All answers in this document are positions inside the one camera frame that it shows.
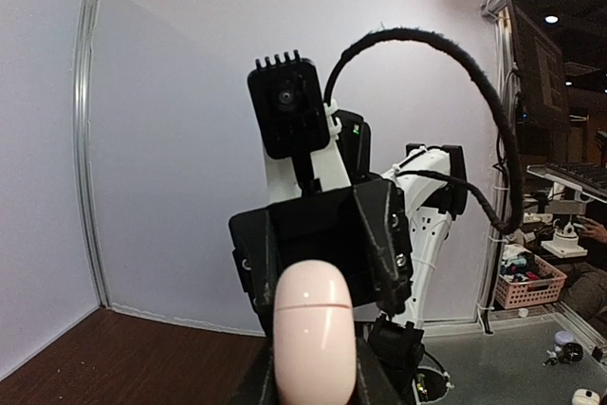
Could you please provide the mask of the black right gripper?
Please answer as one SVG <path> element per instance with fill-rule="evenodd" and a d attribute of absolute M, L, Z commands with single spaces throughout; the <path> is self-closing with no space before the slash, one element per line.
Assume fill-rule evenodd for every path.
<path fill-rule="evenodd" d="M 346 279 L 355 306 L 376 303 L 384 315 L 357 337 L 360 404 L 411 404 L 406 330 L 392 318 L 412 294 L 413 266 L 404 194 L 371 181 L 241 212 L 229 221 L 234 261 L 265 340 L 244 377 L 245 404 L 277 404 L 273 367 L 274 299 L 289 266 L 321 260 Z"/>

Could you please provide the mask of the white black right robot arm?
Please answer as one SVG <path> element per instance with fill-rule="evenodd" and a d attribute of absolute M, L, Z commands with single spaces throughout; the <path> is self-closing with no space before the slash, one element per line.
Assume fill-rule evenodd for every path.
<path fill-rule="evenodd" d="M 312 155 L 329 188 L 302 195 L 289 160 L 268 159 L 266 207 L 229 222 L 233 258 L 266 335 L 235 404 L 416 404 L 423 311 L 435 262 L 467 194 L 458 146 L 410 144 L 369 169 L 371 131 L 330 117 Z"/>

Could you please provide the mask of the pink earbud charging case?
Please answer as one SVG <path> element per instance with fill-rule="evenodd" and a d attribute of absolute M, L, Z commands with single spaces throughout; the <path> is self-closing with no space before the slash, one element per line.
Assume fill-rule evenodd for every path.
<path fill-rule="evenodd" d="M 277 284 L 273 363 L 281 404 L 346 404 L 357 381 L 353 305 L 341 272 L 320 260 L 288 267 Z"/>

